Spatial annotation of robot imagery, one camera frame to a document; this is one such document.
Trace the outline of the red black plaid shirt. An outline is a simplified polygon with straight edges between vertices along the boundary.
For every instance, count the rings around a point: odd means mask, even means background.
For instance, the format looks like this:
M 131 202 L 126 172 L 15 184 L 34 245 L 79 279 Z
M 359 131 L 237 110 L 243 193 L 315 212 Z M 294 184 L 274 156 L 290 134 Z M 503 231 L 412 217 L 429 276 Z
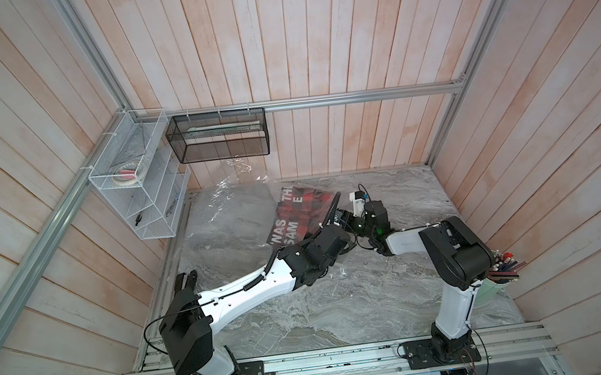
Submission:
M 325 222 L 334 196 L 332 192 L 312 187 L 283 187 L 266 243 L 281 248 L 313 235 Z

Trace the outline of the clear plastic vacuum bag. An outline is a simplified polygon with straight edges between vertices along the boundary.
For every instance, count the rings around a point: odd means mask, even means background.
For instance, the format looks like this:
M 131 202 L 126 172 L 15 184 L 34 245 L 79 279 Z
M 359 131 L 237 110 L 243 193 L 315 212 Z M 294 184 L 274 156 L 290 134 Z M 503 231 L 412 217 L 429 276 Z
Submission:
M 282 188 L 304 186 L 336 196 L 323 185 L 275 179 L 239 159 L 228 163 L 238 166 L 237 175 L 217 178 L 214 186 L 195 194 L 189 208 L 180 270 L 197 271 L 198 289 L 231 283 L 266 265 L 279 249 L 266 242 Z

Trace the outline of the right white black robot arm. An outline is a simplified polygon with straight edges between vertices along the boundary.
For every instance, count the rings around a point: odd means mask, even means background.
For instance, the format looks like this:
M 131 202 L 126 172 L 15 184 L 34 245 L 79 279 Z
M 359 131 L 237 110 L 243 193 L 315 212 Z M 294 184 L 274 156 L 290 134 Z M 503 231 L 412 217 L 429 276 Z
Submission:
M 394 230 L 381 201 L 369 201 L 354 212 L 336 212 L 335 221 L 355 237 L 366 238 L 383 256 L 425 254 L 441 277 L 443 293 L 428 340 L 405 342 L 402 357 L 413 370 L 478 362 L 481 355 L 473 340 L 471 314 L 495 256 L 457 216 L 437 224 Z

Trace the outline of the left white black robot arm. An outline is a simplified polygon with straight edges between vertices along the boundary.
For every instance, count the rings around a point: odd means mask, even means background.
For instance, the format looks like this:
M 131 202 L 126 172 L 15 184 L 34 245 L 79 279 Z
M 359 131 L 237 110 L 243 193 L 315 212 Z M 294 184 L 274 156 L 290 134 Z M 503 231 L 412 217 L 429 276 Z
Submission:
M 273 298 L 311 287 L 334 266 L 350 244 L 337 225 L 272 252 L 268 263 L 249 275 L 209 291 L 176 292 L 159 332 L 175 375 L 234 375 L 237 363 L 214 342 L 228 324 Z

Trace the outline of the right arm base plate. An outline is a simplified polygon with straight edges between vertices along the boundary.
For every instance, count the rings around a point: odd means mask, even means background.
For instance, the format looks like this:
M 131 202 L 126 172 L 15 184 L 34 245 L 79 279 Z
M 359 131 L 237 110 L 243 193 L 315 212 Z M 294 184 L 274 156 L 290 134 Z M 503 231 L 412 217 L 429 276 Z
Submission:
M 465 362 L 470 364 L 482 360 L 470 333 L 455 340 L 437 335 L 431 339 L 405 342 L 403 348 L 411 370 L 438 366 L 454 367 Z

